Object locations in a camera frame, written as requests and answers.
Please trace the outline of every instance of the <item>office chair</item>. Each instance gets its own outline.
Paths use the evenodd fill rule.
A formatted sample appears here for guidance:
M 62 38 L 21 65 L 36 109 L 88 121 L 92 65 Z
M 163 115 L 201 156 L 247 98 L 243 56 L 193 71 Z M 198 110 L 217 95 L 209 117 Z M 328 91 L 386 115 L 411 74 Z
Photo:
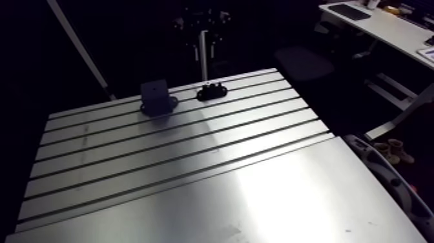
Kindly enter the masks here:
M 277 49 L 274 58 L 289 81 L 302 89 L 335 71 L 332 62 L 316 50 L 315 39 L 312 38 L 315 24 L 320 17 L 320 3 L 319 0 L 273 1 L 272 26 Z M 323 26 L 329 29 L 330 25 L 326 23 Z

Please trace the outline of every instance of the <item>black bracket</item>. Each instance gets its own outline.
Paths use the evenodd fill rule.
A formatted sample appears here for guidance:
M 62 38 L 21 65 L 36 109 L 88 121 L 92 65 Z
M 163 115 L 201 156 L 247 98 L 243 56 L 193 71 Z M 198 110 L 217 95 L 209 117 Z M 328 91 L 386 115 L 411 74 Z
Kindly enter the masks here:
M 207 101 L 225 97 L 226 94 L 227 89 L 221 83 L 218 83 L 217 85 L 211 83 L 210 85 L 202 86 L 202 90 L 199 90 L 196 98 L 199 101 Z
M 164 79 L 143 83 L 141 85 L 140 110 L 147 116 L 162 116 L 169 114 L 178 105 L 178 99 L 169 96 L 169 90 Z

